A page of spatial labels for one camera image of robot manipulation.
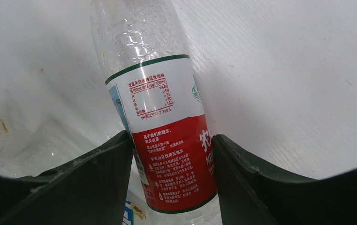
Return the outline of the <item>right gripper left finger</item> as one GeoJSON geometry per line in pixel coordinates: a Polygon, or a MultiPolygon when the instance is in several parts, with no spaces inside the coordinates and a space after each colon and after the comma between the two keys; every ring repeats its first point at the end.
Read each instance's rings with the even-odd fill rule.
{"type": "Polygon", "coordinates": [[[38,176],[0,176],[0,225],[120,225],[133,142],[121,131],[38,176]]]}

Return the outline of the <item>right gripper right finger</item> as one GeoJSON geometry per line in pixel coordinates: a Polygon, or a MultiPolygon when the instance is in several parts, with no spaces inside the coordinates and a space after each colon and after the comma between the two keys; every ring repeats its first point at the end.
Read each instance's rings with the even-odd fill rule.
{"type": "Polygon", "coordinates": [[[357,225],[357,169],[315,180],[215,135],[213,155],[225,225],[357,225]]]}

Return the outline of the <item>red white label water bottle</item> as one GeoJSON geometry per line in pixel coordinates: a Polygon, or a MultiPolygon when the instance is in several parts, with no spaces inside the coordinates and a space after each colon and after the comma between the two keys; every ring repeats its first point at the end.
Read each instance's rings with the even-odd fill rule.
{"type": "Polygon", "coordinates": [[[212,136],[172,1],[93,0],[90,20],[102,78],[134,143],[150,220],[213,225],[212,136]]]}

